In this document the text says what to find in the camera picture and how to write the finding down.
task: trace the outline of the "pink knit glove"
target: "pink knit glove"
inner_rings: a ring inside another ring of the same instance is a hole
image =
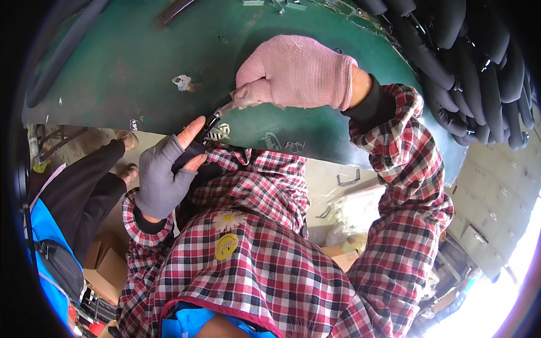
[[[352,96],[351,68],[357,61],[316,40],[278,35],[265,41],[236,75],[234,101],[240,109],[263,102],[279,107],[330,105],[344,111]]]

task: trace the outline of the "bag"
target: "bag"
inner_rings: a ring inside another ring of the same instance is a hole
[[[43,265],[69,297],[77,302],[84,287],[83,271],[72,254],[53,240],[34,242]]]

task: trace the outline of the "blue jacket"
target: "blue jacket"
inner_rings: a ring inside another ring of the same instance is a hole
[[[30,220],[32,221],[32,233],[35,242],[53,240],[69,251],[69,253],[71,253],[75,259],[73,251],[71,251],[71,248],[66,242],[64,235],[62,235],[60,228],[56,224],[45,204],[43,204],[43,201],[39,198],[37,199],[36,203],[34,204],[34,208],[30,213]],[[28,254],[30,255],[36,253],[29,250]],[[39,255],[36,255],[36,263],[39,273],[39,281],[41,283],[43,292],[49,300],[52,308],[56,311],[60,320],[67,326],[69,297],[67,293],[60,289],[55,279],[47,271]],[[77,263],[82,271],[83,268],[81,267],[81,264],[78,261]]]

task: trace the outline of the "black sleeve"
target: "black sleeve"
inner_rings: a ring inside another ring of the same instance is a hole
[[[342,112],[357,122],[357,128],[362,134],[394,118],[397,110],[393,95],[384,91],[378,80],[372,74],[369,75],[372,87],[368,95],[355,107]]]
[[[143,214],[141,213],[141,211],[139,210],[137,206],[135,206],[134,208],[134,215],[135,215],[135,222],[137,223],[137,226],[139,227],[141,231],[143,231],[146,234],[156,235],[157,233],[163,230],[163,227],[166,226],[167,219],[161,220],[158,223],[152,223],[152,222],[147,221],[143,217]]]

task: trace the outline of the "gray fingerless glove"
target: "gray fingerless glove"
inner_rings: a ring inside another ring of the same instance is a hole
[[[150,217],[164,219],[182,202],[197,171],[171,172],[175,160],[184,153],[175,135],[167,136],[145,150],[139,159],[140,189],[135,204]]]

